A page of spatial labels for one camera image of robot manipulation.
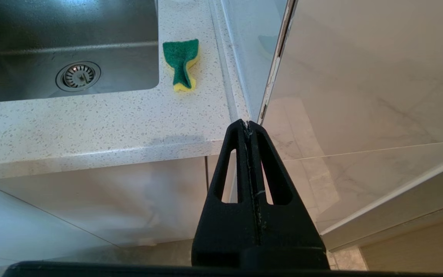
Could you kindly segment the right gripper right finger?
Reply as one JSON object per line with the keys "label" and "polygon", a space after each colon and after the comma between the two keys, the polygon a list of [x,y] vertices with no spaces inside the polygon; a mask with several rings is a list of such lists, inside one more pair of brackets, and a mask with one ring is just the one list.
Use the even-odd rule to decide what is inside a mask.
{"label": "right gripper right finger", "polygon": [[328,269],[326,248],[265,129],[250,122],[256,247],[250,258],[265,269]]}

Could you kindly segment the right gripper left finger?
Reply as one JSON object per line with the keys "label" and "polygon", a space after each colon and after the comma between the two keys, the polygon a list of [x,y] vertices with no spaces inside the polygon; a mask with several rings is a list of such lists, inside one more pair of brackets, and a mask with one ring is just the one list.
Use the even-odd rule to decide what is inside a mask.
{"label": "right gripper left finger", "polygon": [[[231,152],[236,152],[237,202],[224,203],[223,192]],[[192,244],[194,267],[239,267],[243,251],[256,245],[246,125],[237,120],[227,128],[207,198]]]}

